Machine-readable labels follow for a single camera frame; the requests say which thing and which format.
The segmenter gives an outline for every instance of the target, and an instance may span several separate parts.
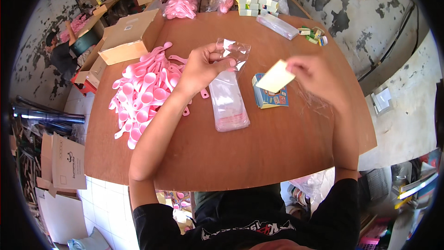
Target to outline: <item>person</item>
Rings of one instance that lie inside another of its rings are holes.
[[[57,68],[65,80],[69,81],[77,69],[77,58],[71,56],[69,47],[75,43],[77,37],[71,28],[71,21],[65,21],[65,25],[69,32],[69,41],[57,45],[59,42],[57,34],[56,32],[51,32],[46,37],[46,50],[50,53],[51,64]]]
[[[179,83],[143,132],[133,151],[130,200],[139,246],[145,249],[355,249],[359,145],[345,85],[319,56],[287,59],[287,70],[309,92],[333,107],[335,184],[308,222],[286,214],[280,189],[262,186],[234,191],[196,192],[195,229],[181,235],[173,209],[159,204],[153,179],[188,102],[234,59],[220,59],[216,44],[190,53]]]

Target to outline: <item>white wall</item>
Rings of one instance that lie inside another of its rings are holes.
[[[64,21],[80,14],[75,0],[40,0],[21,37],[12,71],[10,97],[63,110],[71,84],[61,79],[42,44],[52,28],[65,29]]]
[[[410,0],[297,0],[314,20],[323,22],[352,67],[363,75],[395,39]],[[364,95],[391,77],[410,57],[416,42],[414,10],[388,58],[360,84]],[[419,13],[419,42],[429,27]]]

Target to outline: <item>wooden table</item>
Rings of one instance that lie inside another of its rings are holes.
[[[279,15],[295,27],[320,26],[308,19]],[[369,109],[356,77],[344,55],[328,34],[328,45],[320,47],[304,37],[292,41],[260,25],[254,17],[240,17],[236,11],[219,16],[199,13],[195,19],[165,22],[155,46],[166,41],[173,46],[166,56],[186,58],[192,49],[217,38],[251,45],[239,87],[251,121],[249,127],[219,133],[214,127],[211,99],[198,94],[171,139],[155,178],[157,189],[176,191],[218,191],[263,186],[309,175],[333,166],[333,115],[330,107],[307,102],[297,82],[288,87],[289,107],[259,109],[251,79],[266,72],[278,59],[296,54],[325,55],[335,73],[347,84],[351,95],[360,143],[360,153],[376,147]],[[117,114],[108,110],[116,90],[111,88],[122,71],[137,60],[108,66],[92,106],[85,147],[85,174],[128,185],[131,150],[128,133],[114,140]]]

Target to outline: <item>person's right hand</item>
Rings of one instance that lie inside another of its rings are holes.
[[[350,103],[344,83],[319,56],[293,56],[286,60],[287,71],[309,92],[330,102],[336,108]]]

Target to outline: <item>white tiled floor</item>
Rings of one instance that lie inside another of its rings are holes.
[[[75,125],[79,143],[85,145],[94,94],[84,97],[75,87],[71,89],[65,112],[84,114],[85,124]],[[86,190],[78,190],[88,234],[97,227],[113,250],[138,250],[136,230],[132,219],[128,186],[86,177]]]

